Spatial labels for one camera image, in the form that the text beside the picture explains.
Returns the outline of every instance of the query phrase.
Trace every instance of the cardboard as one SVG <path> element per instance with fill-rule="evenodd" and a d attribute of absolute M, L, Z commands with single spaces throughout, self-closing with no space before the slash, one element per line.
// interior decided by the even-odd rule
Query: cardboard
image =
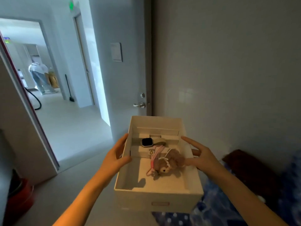
<path fill-rule="evenodd" d="M 203 196 L 196 167 L 172 170 L 157 179 L 146 176 L 151 156 L 149 148 L 140 145 L 142 138 L 161 137 L 166 139 L 168 148 L 175 148 L 184 157 L 192 158 L 190 145 L 180 138 L 182 135 L 186 132 L 179 118 L 132 117 L 123 156 L 130 155 L 133 161 L 120 169 L 114 187 L 122 209 L 190 213 Z"/>

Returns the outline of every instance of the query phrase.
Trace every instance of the person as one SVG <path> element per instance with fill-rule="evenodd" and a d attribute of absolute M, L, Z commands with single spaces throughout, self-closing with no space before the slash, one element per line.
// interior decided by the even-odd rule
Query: person
<path fill-rule="evenodd" d="M 127 137 L 128 134 L 125 134 L 107 153 L 100 169 L 84 186 L 73 203 L 58 218 L 53 226 L 85 225 L 89 213 L 102 190 L 110 183 L 119 169 L 132 160 L 130 156 L 120 158 Z M 198 158 L 186 159 L 185 165 L 196 166 L 199 170 L 203 171 L 209 179 L 214 181 L 228 196 L 249 226 L 288 226 L 238 178 L 227 171 L 208 147 L 188 137 L 181 138 L 197 148 L 193 149 L 192 153 L 194 156 L 198 156 Z"/>
<path fill-rule="evenodd" d="M 45 88 L 48 89 L 51 94 L 57 93 L 57 91 L 55 91 L 55 89 L 47 82 L 45 73 L 48 73 L 48 68 L 46 65 L 32 63 L 29 65 L 28 70 L 42 95 L 45 95 Z"/>

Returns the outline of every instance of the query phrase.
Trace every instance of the left hand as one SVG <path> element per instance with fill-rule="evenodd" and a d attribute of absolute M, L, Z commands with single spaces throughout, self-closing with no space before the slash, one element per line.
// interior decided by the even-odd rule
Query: left hand
<path fill-rule="evenodd" d="M 130 156 L 120 158 L 120 156 L 122 156 L 127 137 L 128 134 L 126 133 L 116 142 L 114 147 L 107 153 L 100 169 L 95 174 L 97 180 L 103 183 L 103 188 L 110 183 L 111 179 L 116 173 L 118 173 L 121 167 L 132 161 Z"/>

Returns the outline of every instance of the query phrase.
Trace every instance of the forearm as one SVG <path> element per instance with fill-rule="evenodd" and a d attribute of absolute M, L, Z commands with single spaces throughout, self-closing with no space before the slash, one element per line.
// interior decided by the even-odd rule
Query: forearm
<path fill-rule="evenodd" d="M 84 226 L 103 187 L 104 182 L 94 176 L 53 226 Z"/>
<path fill-rule="evenodd" d="M 221 170 L 212 179 L 227 195 L 249 226 L 287 226 L 278 215 L 226 169 Z"/>

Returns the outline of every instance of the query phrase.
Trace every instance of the hand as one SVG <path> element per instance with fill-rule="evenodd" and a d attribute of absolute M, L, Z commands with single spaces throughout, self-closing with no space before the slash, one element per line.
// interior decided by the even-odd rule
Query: hand
<path fill-rule="evenodd" d="M 198 158 L 185 159 L 186 166 L 196 166 L 211 179 L 225 170 L 223 165 L 216 159 L 216 157 L 208 147 L 188 137 L 181 136 L 181 138 L 182 140 L 197 148 L 197 150 L 192 149 L 192 154 L 194 156 L 198 156 Z"/>
<path fill-rule="evenodd" d="M 116 173 L 118 173 L 121 167 L 132 160 L 130 156 L 120 158 L 122 156 L 127 137 L 128 134 L 125 134 L 116 142 L 114 147 L 107 153 L 100 169 L 95 174 L 97 180 L 103 182 L 103 188 L 110 183 L 111 179 Z"/>

